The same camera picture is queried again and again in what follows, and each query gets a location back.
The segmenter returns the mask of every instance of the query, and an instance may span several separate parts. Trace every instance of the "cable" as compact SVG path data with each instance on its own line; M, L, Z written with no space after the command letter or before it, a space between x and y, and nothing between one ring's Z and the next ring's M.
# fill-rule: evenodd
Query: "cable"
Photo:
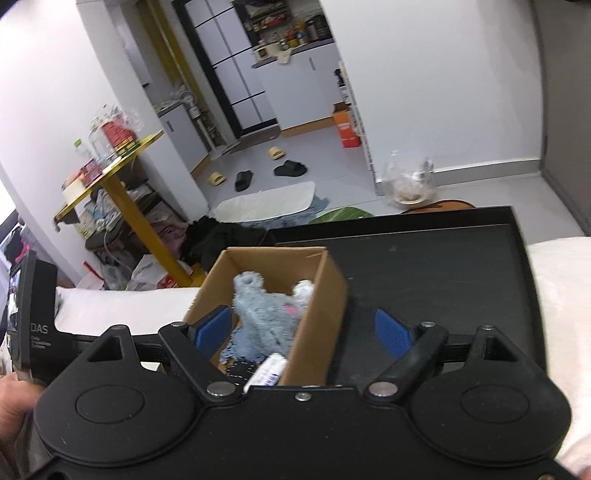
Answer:
M100 201L102 202L101 211L103 212L103 215L105 214L105 195L106 195L106 193L103 192L103 196L100 198ZM105 248L105 252L107 252L107 254L113 260L115 260L115 264L123 265L127 270L129 270L133 274L133 272L134 272L133 269L128 264L124 263L123 261L119 260L116 256L114 256L111 253L111 251L109 250L109 248L107 247L107 233L108 233L108 230L107 230L107 227L105 224L105 233L103 234L103 247ZM100 272L103 273L102 264L101 264Z

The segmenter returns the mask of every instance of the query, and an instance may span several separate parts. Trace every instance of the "cardboard box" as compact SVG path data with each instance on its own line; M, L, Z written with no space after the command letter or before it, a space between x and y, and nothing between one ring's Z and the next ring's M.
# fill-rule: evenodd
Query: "cardboard box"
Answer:
M270 293L291 294L300 280L311 280L314 294L295 333L279 385L324 385L347 301L347 284L325 247L230 247L208 273L185 316L193 324L218 305L232 305L236 275L259 272ZM238 318L234 315L234 327ZM212 363L219 365L219 352Z
M333 111L333 119L335 120L336 128L339 129L341 142L345 148L356 148L361 145L361 139L353 130L353 122L351 121L349 107L346 103L340 102L335 104Z

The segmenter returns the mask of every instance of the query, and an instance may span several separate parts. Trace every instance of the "white plastic bag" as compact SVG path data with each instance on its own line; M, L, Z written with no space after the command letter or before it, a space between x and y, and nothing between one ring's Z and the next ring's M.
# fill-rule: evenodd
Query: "white plastic bag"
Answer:
M191 267L183 262L179 263L188 274L191 274ZM160 265L158 260L153 255L144 255L131 274L131 280L126 290L146 291L176 287L178 287L178 284L164 267Z

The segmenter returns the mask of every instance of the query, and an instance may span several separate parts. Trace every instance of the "white bed sheet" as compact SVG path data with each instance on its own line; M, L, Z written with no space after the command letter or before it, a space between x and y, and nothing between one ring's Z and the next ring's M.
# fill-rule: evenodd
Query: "white bed sheet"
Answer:
M112 325L127 325L132 335L149 335L184 319L199 288L105 291L61 288L63 304L56 328L77 335L101 335Z
M557 460L578 475L591 465L591 238L561 238L528 249L544 321L548 376L573 420Z

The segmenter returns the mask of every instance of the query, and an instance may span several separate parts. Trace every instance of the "screen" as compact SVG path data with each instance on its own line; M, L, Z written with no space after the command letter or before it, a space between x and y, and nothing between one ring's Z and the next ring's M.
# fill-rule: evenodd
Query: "screen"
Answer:
M18 330L18 283L21 279L21 271L18 270L8 283L8 331Z

